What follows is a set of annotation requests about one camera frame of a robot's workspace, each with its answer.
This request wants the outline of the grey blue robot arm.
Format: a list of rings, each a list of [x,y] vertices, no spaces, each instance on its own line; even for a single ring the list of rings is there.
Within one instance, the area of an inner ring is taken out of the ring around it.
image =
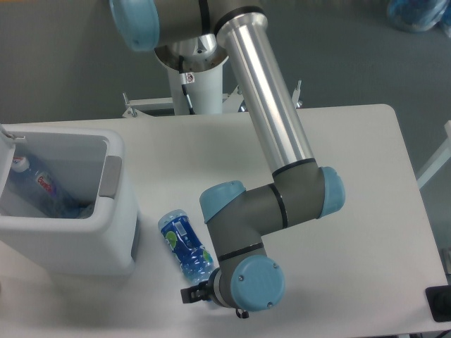
[[[333,168],[317,164],[266,34],[260,1],[112,1],[116,27],[134,51],[212,34],[225,49],[244,95],[273,182],[239,181],[200,196],[218,268],[182,289],[184,303],[213,301],[240,318],[273,308],[285,293],[281,267],[262,238],[339,211],[345,188]]]

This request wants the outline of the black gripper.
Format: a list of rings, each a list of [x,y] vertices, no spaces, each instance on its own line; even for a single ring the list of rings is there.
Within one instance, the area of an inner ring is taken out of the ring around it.
[[[180,290],[180,295],[183,303],[196,303],[198,301],[212,301],[216,305],[221,305],[219,300],[219,280],[221,278],[220,268],[216,268],[208,278],[207,281],[200,282],[188,288]],[[239,319],[248,319],[249,312],[236,308],[235,314]]]

